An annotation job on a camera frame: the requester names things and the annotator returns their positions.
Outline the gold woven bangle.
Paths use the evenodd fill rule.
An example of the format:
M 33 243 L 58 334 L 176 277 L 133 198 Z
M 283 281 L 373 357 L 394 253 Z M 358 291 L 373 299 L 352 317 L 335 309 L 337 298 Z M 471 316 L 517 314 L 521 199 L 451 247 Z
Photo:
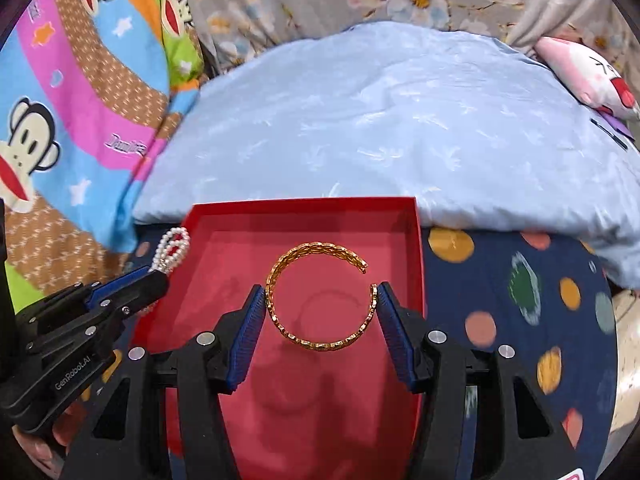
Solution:
M 370 285 L 370 304 L 367 310 L 367 315 L 359 324 L 357 329 L 345 338 L 334 341 L 313 341 L 300 338 L 293 334 L 280 321 L 276 306 L 274 305 L 274 290 L 276 289 L 277 281 L 283 271 L 295 261 L 310 256 L 321 255 L 345 261 L 358 269 L 361 274 L 367 273 L 368 264 L 363 260 L 363 258 L 358 256 L 356 252 L 353 252 L 344 246 L 326 242 L 309 242 L 299 244 L 283 254 L 272 266 L 269 274 L 267 275 L 265 281 L 266 309 L 274 327 L 284 339 L 291 341 L 292 344 L 296 344 L 296 346 L 299 346 L 300 348 L 315 352 L 335 352 L 348 348 L 354 344 L 362 337 L 371 324 L 376 313 L 376 308 L 378 307 L 377 284 Z

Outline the red cardboard box tray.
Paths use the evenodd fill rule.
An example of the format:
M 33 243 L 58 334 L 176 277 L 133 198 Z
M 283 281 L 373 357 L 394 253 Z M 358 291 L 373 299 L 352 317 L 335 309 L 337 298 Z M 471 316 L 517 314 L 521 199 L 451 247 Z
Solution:
M 282 326 L 314 341 L 363 335 L 347 349 L 308 351 L 265 322 L 239 389 L 221 400 L 232 450 L 247 479 L 398 479 L 418 399 L 398 380 L 380 324 L 367 314 L 372 284 L 424 307 L 422 252 L 411 198 L 314 198 L 198 205 L 184 219 L 188 255 L 167 296 L 132 341 L 158 353 L 181 347 L 242 306 L 274 263 L 308 242 L 344 246 L 359 271 L 325 255 L 288 266 L 274 291 Z

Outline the navy planet print bedsheet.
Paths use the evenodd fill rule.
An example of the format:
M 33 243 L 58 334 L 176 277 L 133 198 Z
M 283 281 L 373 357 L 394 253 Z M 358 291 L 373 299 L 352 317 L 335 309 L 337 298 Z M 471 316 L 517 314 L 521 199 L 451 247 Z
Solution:
M 594 478 L 613 416 L 617 344 L 598 258 L 574 238 L 420 229 L 423 311 L 462 346 L 514 349 Z M 134 345 L 132 318 L 117 341 Z

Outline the colourful monkey cartoon blanket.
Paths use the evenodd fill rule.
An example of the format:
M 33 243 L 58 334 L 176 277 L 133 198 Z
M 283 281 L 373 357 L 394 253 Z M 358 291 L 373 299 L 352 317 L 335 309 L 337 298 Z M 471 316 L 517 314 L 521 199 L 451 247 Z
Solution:
M 122 270 L 134 204 L 203 76 L 188 0 L 1 0 L 14 307 Z

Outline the grey floral bedsheet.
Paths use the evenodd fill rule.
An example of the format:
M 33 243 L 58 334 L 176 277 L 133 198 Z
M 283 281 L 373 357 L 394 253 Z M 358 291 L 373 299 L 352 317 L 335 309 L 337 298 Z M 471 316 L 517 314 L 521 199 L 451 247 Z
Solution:
M 495 37 L 526 54 L 542 36 L 584 44 L 623 74 L 639 43 L 613 0 L 189 0 L 202 44 L 222 70 L 296 39 L 367 21 Z

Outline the light blue quilt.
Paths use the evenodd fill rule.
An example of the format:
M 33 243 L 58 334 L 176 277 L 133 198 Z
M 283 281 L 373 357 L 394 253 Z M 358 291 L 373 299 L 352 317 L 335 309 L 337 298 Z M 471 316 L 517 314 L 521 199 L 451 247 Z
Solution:
M 209 81 L 139 223 L 196 204 L 409 196 L 424 226 L 578 237 L 639 284 L 639 153 L 502 42 L 393 22 L 298 40 Z

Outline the pink white plush pillow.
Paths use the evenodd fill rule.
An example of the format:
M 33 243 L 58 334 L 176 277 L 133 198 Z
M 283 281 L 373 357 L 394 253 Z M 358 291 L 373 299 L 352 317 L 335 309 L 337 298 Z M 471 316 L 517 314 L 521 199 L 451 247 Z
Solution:
M 598 52 L 583 44 L 542 37 L 534 45 L 579 102 L 628 122 L 638 122 L 639 102 L 620 73 Z

